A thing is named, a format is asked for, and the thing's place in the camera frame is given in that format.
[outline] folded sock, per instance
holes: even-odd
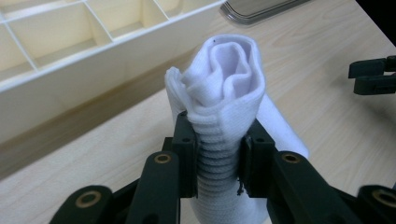
[[[308,150],[265,94],[262,59],[256,42],[243,35],[209,38],[182,75],[165,75],[174,120],[187,110],[199,135],[198,198],[191,206],[201,223],[263,223],[265,199],[237,195],[238,149],[255,118],[279,150],[308,156]]]

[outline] wooden table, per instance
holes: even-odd
[[[257,40],[267,92],[331,185],[353,195],[362,185],[393,186],[396,97],[354,94],[347,72],[396,48],[355,1],[313,0],[248,28],[219,14],[206,37],[224,33]],[[137,179],[146,157],[173,135],[163,74],[171,65],[185,69],[193,56],[0,146],[0,223],[48,223],[79,188],[117,190]],[[185,200],[181,223],[197,223]]]

